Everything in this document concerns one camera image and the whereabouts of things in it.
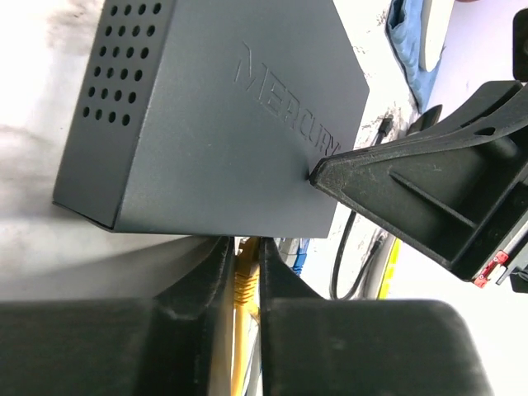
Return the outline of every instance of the black cable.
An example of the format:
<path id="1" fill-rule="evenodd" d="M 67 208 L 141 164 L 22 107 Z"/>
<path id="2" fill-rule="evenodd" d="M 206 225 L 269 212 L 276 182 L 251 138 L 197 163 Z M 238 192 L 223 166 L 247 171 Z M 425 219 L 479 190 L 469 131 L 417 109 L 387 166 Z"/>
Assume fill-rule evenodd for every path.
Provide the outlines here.
<path id="1" fill-rule="evenodd" d="M 374 139 L 374 143 L 372 144 L 372 146 L 377 146 L 378 144 L 380 144 L 383 141 L 383 139 L 387 136 L 387 134 L 389 134 L 392 127 L 393 127 L 393 117 L 389 115 L 383 118 L 383 120 L 381 121 L 381 125 L 378 128 L 378 133 Z M 352 226 L 354 225 L 354 222 L 356 221 L 356 215 L 357 213 L 354 210 L 350 213 L 350 215 L 348 216 L 348 220 L 346 221 L 346 224 L 345 224 L 345 229 L 343 230 L 343 235 L 341 236 L 341 242 L 339 243 L 339 248 L 337 249 L 336 259 L 333 263 L 333 268 L 332 268 L 332 279 L 330 281 L 330 299 L 350 299 L 351 297 L 354 296 L 354 294 L 359 289 L 363 281 L 363 278 L 365 277 L 367 268 L 370 266 L 370 264 L 374 260 L 374 256 L 376 252 L 378 251 L 378 249 L 380 248 L 381 243 L 383 242 L 383 238 L 378 237 L 378 239 L 374 242 L 374 244 L 370 248 L 369 255 L 365 263 L 361 265 L 360 272 L 357 274 L 357 278 L 354 281 L 354 284 L 344 296 L 338 297 L 337 296 L 337 282 L 339 280 L 339 270 L 341 269 L 341 262 L 343 259 L 343 254 L 345 252 L 345 247 L 347 246 L 348 237 L 350 236 L 350 232 L 352 231 Z"/>

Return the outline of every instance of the gray metal box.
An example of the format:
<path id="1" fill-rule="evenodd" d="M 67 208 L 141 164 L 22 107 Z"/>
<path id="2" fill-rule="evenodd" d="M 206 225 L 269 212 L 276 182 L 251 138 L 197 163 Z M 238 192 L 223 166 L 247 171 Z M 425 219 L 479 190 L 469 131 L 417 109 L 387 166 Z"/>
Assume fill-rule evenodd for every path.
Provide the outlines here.
<path id="1" fill-rule="evenodd" d="M 326 237 L 368 86 L 331 0 L 107 0 L 54 202 L 120 233 Z"/>

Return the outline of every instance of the ventilation hole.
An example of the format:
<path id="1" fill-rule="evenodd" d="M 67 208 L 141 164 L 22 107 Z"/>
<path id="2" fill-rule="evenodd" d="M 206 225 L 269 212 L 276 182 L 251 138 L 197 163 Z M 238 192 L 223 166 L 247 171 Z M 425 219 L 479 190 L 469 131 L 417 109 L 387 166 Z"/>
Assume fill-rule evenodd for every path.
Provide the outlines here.
<path id="1" fill-rule="evenodd" d="M 484 128 L 483 130 L 477 130 L 475 132 L 477 136 L 493 136 L 494 133 L 495 133 L 495 128 L 493 128 L 492 126 L 488 128 Z"/>

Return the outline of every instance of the white wall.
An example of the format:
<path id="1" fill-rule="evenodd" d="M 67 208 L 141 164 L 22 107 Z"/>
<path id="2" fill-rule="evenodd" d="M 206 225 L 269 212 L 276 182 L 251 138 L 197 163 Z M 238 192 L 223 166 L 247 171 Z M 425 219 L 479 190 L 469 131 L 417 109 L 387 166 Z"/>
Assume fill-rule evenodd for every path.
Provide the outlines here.
<path id="1" fill-rule="evenodd" d="M 51 205 L 102 4 L 2 3 L 0 279 L 99 262 L 174 239 L 111 234 Z"/>
<path id="2" fill-rule="evenodd" d="M 443 104 L 445 117 L 483 83 L 513 79 L 512 20 L 525 7 L 528 0 L 455 4 L 429 106 Z M 509 284 L 480 290 L 460 282 L 408 246 L 401 251 L 391 294 L 440 299 L 454 306 L 469 325 L 496 395 L 528 394 L 528 344 L 523 341 L 528 295 L 516 295 Z"/>

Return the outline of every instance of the white surface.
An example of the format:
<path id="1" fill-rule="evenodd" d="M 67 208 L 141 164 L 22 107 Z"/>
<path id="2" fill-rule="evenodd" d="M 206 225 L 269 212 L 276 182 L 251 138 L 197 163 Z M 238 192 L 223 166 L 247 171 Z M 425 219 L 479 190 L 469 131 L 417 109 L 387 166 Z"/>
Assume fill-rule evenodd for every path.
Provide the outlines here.
<path id="1" fill-rule="evenodd" d="M 154 297 L 203 261 L 215 238 L 179 238 L 21 279 L 0 280 L 0 301 Z"/>
<path id="2" fill-rule="evenodd" d="M 490 80 L 512 80 L 512 22 L 528 0 L 455 2 L 429 107 L 442 118 Z"/>
<path id="3" fill-rule="evenodd" d="M 431 72 L 440 59 L 455 0 L 424 0 L 420 66 Z"/>

